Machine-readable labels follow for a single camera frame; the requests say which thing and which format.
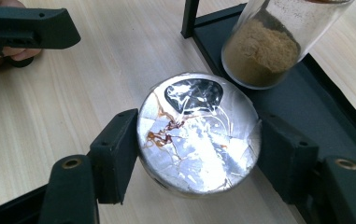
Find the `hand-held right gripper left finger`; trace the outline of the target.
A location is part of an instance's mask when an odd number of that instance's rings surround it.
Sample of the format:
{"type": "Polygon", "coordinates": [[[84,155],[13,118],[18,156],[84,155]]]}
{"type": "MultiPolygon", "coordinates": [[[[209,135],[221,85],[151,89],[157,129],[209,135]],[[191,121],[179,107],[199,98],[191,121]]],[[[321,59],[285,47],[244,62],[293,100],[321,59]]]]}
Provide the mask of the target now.
{"type": "Polygon", "coordinates": [[[90,145],[95,196],[99,203],[123,203],[138,153],[137,109],[117,114],[90,145]]]}

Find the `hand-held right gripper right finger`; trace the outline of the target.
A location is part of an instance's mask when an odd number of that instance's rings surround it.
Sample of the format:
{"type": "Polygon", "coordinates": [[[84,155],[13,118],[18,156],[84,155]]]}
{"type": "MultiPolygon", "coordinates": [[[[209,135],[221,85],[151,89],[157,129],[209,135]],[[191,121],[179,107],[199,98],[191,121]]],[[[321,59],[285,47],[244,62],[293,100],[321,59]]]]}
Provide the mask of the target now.
{"type": "Polygon", "coordinates": [[[280,117],[261,113],[262,149],[258,166],[285,203],[306,201],[319,146],[280,117]]]}

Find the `black metal two-tier rack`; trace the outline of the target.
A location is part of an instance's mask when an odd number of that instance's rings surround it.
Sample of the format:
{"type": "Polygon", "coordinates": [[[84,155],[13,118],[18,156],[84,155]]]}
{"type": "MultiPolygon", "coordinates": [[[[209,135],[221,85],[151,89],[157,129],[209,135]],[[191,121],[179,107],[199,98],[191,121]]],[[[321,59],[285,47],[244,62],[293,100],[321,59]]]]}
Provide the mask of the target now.
{"type": "MultiPolygon", "coordinates": [[[[213,74],[227,77],[221,47],[245,6],[199,17],[198,5],[199,0],[185,0],[181,34],[195,41],[213,74]]],[[[243,92],[257,110],[278,116],[315,141],[322,159],[339,156],[356,161],[356,109],[311,55],[275,88],[243,92]]]]}

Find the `small silver-lid orange jar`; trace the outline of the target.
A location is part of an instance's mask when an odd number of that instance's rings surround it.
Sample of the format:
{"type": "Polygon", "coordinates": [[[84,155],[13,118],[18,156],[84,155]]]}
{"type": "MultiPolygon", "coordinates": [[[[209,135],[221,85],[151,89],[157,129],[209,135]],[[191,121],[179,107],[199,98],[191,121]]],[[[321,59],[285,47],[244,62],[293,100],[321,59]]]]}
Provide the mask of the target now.
{"type": "Polygon", "coordinates": [[[255,167],[261,129],[252,101],[234,84],[209,74],[179,74],[155,85],[139,109],[139,158],[171,192],[221,194],[255,167]]]}

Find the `tall white-lid powder jar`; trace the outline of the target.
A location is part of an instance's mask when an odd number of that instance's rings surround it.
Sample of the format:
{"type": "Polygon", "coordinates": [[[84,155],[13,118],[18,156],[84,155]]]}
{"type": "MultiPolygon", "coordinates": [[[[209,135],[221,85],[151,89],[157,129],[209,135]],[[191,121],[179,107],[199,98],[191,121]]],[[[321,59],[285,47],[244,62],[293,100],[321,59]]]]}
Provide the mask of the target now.
{"type": "Polygon", "coordinates": [[[237,84],[280,83],[355,0],[249,0],[221,50],[237,84]]]}

